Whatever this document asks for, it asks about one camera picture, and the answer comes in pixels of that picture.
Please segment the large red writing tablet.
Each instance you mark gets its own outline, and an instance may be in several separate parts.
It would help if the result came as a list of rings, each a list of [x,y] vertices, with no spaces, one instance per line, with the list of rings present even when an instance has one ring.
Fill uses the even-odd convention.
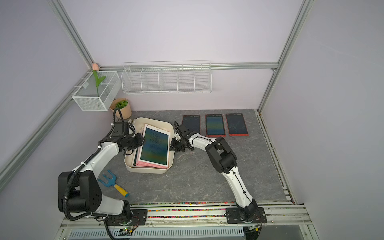
[[[206,117],[206,134],[208,137],[226,137],[223,115],[210,114]]]

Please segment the small red writing tablet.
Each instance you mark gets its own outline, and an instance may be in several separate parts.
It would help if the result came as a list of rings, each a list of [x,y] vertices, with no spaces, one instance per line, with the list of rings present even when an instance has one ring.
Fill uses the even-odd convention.
[[[249,136],[243,114],[226,114],[226,119],[231,137]]]

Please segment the black frame writing tablet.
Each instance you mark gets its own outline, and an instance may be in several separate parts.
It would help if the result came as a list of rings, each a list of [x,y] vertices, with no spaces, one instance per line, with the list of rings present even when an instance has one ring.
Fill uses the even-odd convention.
[[[184,115],[182,124],[190,131],[200,133],[201,117],[199,115]]]

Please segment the cream plastic storage tray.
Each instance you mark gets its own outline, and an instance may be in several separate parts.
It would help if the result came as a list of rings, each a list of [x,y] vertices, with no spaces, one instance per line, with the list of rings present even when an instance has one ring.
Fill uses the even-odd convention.
[[[175,152],[169,150],[175,136],[174,127],[170,123],[147,118],[136,118],[133,126],[145,142],[130,155],[125,155],[127,170],[133,173],[166,173],[174,162]]]

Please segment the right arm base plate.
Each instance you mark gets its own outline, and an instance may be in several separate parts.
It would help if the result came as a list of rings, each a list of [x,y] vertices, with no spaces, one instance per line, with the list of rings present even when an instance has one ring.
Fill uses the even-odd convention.
[[[224,216],[228,224],[266,224],[264,208],[244,210],[240,207],[226,208]]]

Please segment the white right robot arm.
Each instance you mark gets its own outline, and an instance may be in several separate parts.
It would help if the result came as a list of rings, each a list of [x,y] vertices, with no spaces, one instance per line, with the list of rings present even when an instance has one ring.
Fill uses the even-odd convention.
[[[256,200],[247,190],[238,169],[237,156],[223,137],[209,138],[193,132],[183,125],[175,126],[170,151],[184,152],[186,149],[203,150],[214,169],[222,174],[232,190],[239,210],[239,219],[245,223],[261,222],[262,214]]]

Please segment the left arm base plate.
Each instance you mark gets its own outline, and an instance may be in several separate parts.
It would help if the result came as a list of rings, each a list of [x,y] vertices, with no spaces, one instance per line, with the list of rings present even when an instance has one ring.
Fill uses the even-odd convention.
[[[147,209],[123,210],[120,215],[109,216],[106,219],[107,226],[143,226],[146,224]]]

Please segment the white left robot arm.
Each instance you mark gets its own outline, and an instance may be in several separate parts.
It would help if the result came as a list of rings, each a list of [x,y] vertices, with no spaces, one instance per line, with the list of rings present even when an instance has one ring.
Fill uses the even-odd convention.
[[[105,137],[85,161],[58,177],[58,205],[69,221],[88,216],[108,218],[117,216],[130,223],[133,214],[126,200],[103,195],[98,177],[106,165],[120,152],[135,150],[145,142],[141,134]]]

